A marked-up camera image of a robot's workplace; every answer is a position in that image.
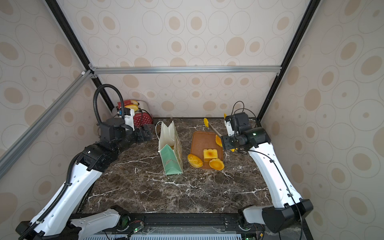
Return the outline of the paper bag green white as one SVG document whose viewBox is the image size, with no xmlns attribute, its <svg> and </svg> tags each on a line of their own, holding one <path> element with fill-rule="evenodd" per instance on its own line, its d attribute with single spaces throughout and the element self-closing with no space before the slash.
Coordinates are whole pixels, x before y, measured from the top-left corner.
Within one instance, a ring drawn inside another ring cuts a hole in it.
<svg viewBox="0 0 384 240">
<path fill-rule="evenodd" d="M 183 173 L 182 145 L 175 127 L 171 122 L 168 126 L 159 121 L 155 127 L 160 125 L 160 136 L 156 133 L 159 140 L 158 152 L 160 154 L 165 175 L 179 175 Z"/>
</svg>

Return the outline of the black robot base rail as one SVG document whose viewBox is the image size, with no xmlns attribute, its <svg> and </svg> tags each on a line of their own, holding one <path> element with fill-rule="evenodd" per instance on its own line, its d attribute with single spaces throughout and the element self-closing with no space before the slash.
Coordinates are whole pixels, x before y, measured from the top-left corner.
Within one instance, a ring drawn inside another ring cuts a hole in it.
<svg viewBox="0 0 384 240">
<path fill-rule="evenodd" d="M 128 214 L 84 240 L 262 240 L 266 227 L 240 214 Z"/>
</svg>

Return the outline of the round bread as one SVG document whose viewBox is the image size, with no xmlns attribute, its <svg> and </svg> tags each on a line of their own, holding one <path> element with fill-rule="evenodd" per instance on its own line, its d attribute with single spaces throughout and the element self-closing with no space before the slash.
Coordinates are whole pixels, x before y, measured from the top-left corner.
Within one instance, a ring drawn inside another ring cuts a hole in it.
<svg viewBox="0 0 384 240">
<path fill-rule="evenodd" d="M 209 166 L 212 169 L 217 170 L 217 171 L 221 171 L 221 170 L 223 170 L 225 168 L 225 165 L 224 165 L 223 161 L 221 161 L 220 159 L 212 159 L 212 160 L 210 160 Z"/>
</svg>

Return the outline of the bread slice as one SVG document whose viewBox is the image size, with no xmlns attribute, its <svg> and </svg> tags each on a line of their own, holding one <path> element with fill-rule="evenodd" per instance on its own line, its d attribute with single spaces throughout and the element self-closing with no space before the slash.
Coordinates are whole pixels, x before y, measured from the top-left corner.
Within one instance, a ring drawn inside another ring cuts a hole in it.
<svg viewBox="0 0 384 240">
<path fill-rule="evenodd" d="M 218 135 L 216 135 L 216 137 L 215 137 L 215 141 L 216 141 L 216 144 L 219 146 L 219 147 L 223 147 L 223 144 L 222 144 L 222 140 L 221 140 L 221 138 L 218 136 Z"/>
</svg>

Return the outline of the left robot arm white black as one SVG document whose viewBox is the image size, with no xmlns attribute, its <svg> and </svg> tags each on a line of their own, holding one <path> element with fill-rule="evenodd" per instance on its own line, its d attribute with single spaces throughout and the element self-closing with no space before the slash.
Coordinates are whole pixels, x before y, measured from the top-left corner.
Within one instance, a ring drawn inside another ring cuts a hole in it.
<svg viewBox="0 0 384 240">
<path fill-rule="evenodd" d="M 100 140 L 71 160 L 65 182 L 49 203 L 30 222 L 19 223 L 16 232 L 20 240 L 83 240 L 118 225 L 121 214 L 114 209 L 82 220 L 70 217 L 90 187 L 122 152 L 153 138 L 154 126 L 136 128 L 112 118 L 100 123 L 100 129 Z"/>
</svg>

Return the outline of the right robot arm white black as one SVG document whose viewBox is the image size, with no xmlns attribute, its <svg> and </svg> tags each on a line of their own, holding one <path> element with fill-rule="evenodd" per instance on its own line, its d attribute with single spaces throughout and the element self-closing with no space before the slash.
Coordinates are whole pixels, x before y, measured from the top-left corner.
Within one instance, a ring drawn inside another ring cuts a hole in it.
<svg viewBox="0 0 384 240">
<path fill-rule="evenodd" d="M 247 152 L 257 164 L 270 192 L 272 205 L 250 206 L 242 210 L 248 224 L 266 226 L 279 233 L 295 223 L 302 222 L 314 209 L 309 199 L 303 199 L 284 172 L 266 131 L 259 127 L 235 130 L 227 127 L 227 135 L 221 136 L 225 150 Z"/>
</svg>

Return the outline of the square toast bread piece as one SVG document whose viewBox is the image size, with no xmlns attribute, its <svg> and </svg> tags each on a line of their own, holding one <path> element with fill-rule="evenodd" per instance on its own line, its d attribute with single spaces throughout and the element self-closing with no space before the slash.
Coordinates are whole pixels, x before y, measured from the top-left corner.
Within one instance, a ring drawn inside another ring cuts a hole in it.
<svg viewBox="0 0 384 240">
<path fill-rule="evenodd" d="M 213 159 L 218 159 L 218 151 L 216 149 L 203 150 L 204 162 L 210 162 Z"/>
</svg>

